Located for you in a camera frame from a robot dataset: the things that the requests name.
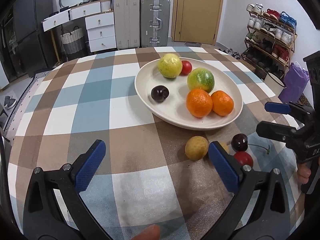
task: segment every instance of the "metal screw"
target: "metal screw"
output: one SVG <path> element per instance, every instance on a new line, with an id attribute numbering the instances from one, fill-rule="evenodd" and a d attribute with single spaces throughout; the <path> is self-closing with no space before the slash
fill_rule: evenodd
<path id="1" fill-rule="evenodd" d="M 71 165 L 70 165 L 69 163 L 64 164 L 64 165 L 62 166 L 62 169 L 63 169 L 64 171 L 68 171 L 68 170 L 70 170 L 70 168 L 71 168 Z"/>
<path id="2" fill-rule="evenodd" d="M 244 171 L 251 171 L 251 169 L 252 169 L 251 166 L 249 166 L 249 165 L 244 165 L 242 168 Z"/>
<path id="3" fill-rule="evenodd" d="M 41 168 L 39 168 L 39 167 L 36 167 L 36 168 L 33 170 L 33 172 L 34 172 L 35 174 L 39 173 L 40 171 L 41 171 Z"/>
<path id="4" fill-rule="evenodd" d="M 280 174 L 280 170 L 279 170 L 278 168 L 274 168 L 274 169 L 273 169 L 273 172 L 274 172 L 275 174 L 277 174 L 277 175 Z"/>

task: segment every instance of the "refrigerator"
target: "refrigerator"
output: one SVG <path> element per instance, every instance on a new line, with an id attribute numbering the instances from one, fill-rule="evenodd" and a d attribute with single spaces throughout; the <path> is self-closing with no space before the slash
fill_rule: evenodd
<path id="1" fill-rule="evenodd" d="M 16 0 L 13 5 L 19 53 L 30 77 L 57 62 L 50 32 L 44 32 L 42 27 L 42 21 L 52 12 L 52 0 Z"/>

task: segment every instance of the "red tomato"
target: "red tomato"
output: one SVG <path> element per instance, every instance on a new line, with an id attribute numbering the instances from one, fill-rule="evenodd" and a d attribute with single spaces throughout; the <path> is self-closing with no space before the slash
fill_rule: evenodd
<path id="1" fill-rule="evenodd" d="M 192 65 L 189 61 L 182 60 L 181 75 L 188 75 L 192 71 Z"/>
<path id="2" fill-rule="evenodd" d="M 249 165 L 251 168 L 253 167 L 253 159 L 249 153 L 246 152 L 237 152 L 233 157 L 243 165 Z"/>

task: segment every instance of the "tangerine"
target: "tangerine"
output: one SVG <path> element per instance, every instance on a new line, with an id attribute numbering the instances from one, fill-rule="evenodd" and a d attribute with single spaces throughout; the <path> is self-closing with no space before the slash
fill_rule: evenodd
<path id="1" fill-rule="evenodd" d="M 201 118 L 211 112 L 212 100 L 206 91 L 196 88 L 188 93 L 186 106 L 193 116 Z"/>
<path id="2" fill-rule="evenodd" d="M 233 99 L 222 90 L 215 91 L 211 95 L 212 99 L 212 111 L 217 113 L 220 116 L 226 116 L 230 114 L 234 108 Z"/>

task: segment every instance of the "suitcase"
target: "suitcase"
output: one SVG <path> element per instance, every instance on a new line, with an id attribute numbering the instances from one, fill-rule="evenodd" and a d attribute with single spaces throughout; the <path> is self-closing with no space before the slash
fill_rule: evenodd
<path id="1" fill-rule="evenodd" d="M 118 49 L 140 47 L 140 0 L 114 0 L 116 44 Z"/>
<path id="2" fill-rule="evenodd" d="M 170 0 L 141 0 L 140 7 L 141 46 L 167 46 Z"/>

